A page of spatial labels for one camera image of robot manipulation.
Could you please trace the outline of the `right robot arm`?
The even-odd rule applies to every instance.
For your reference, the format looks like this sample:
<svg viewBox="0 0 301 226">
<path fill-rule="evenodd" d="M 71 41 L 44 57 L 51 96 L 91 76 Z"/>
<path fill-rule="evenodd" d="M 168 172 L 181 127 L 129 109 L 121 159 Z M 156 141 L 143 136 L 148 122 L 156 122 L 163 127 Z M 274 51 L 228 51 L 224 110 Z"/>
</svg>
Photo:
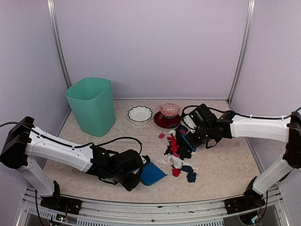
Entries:
<svg viewBox="0 0 301 226">
<path fill-rule="evenodd" d="M 285 143 L 283 156 L 255 177 L 241 197 L 242 207 L 250 209 L 270 187 L 301 167 L 301 115 L 299 110 L 279 117 L 243 115 L 232 110 L 221 111 L 221 116 L 216 117 L 214 112 L 214 108 L 201 104 L 190 113 L 182 113 L 181 120 L 190 130 L 184 140 L 192 150 L 223 138 L 260 138 Z"/>
</svg>

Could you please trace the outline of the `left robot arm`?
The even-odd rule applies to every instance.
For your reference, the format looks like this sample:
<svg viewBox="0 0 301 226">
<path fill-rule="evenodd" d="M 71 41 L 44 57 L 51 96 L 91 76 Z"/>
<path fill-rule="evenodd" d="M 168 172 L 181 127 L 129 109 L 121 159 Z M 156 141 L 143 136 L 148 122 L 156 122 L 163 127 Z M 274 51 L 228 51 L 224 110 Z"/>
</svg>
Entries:
<svg viewBox="0 0 301 226">
<path fill-rule="evenodd" d="M 68 165 L 107 184 L 121 184 L 132 191 L 141 180 L 143 168 L 149 163 L 141 152 L 126 150 L 118 153 L 90 142 L 84 145 L 52 136 L 34 125 L 34 118 L 24 117 L 9 131 L 0 161 L 6 167 L 18 170 L 37 192 L 55 209 L 62 209 L 66 199 L 60 195 L 59 184 L 51 180 L 35 162 L 35 157 Z"/>
</svg>

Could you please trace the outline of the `blue hand brush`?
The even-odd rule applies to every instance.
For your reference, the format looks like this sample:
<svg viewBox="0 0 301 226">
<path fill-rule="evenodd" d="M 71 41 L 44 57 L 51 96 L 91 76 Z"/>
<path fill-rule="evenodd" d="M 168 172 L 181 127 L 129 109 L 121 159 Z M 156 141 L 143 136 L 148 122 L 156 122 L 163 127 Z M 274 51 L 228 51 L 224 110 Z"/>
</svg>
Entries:
<svg viewBox="0 0 301 226">
<path fill-rule="evenodd" d="M 196 152 L 196 148 L 194 148 L 190 142 L 188 141 L 188 139 L 186 138 L 186 134 L 182 133 L 181 134 L 181 137 L 182 137 L 182 140 L 184 140 L 184 142 L 186 143 L 186 146 L 189 147 L 189 149 L 192 151 L 192 152 Z"/>
</svg>

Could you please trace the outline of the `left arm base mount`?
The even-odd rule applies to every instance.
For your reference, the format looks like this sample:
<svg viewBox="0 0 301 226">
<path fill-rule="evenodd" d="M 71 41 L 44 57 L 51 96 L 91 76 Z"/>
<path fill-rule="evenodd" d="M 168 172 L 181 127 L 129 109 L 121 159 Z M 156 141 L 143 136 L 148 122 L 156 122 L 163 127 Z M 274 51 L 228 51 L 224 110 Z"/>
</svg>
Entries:
<svg viewBox="0 0 301 226">
<path fill-rule="evenodd" d="M 79 215 L 82 201 L 75 198 L 61 196 L 59 184 L 56 181 L 53 181 L 53 184 L 54 191 L 51 196 L 41 196 L 40 205 L 48 209 L 64 212 L 66 215 Z"/>
</svg>

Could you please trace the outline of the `blue plastic dustpan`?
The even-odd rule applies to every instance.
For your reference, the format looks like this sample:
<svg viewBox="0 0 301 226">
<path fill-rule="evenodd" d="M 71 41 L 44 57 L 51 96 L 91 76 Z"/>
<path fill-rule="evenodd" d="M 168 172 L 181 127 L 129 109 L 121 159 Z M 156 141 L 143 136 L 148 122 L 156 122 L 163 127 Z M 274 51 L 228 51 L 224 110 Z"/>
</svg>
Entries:
<svg viewBox="0 0 301 226">
<path fill-rule="evenodd" d="M 149 162 L 144 166 L 140 178 L 144 185 L 151 186 L 166 176 L 167 174 L 164 173 L 159 167 L 157 167 L 154 163 Z"/>
</svg>

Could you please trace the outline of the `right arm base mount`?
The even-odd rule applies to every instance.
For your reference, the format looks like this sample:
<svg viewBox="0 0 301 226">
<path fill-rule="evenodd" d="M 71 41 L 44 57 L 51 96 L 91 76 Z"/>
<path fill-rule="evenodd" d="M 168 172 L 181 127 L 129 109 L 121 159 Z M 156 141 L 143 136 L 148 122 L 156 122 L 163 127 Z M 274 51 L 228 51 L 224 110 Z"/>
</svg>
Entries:
<svg viewBox="0 0 301 226">
<path fill-rule="evenodd" d="M 257 176 L 251 180 L 242 196 L 229 198 L 224 201 L 227 214 L 252 210 L 265 205 L 263 195 L 253 190 L 253 183 L 256 178 Z"/>
</svg>

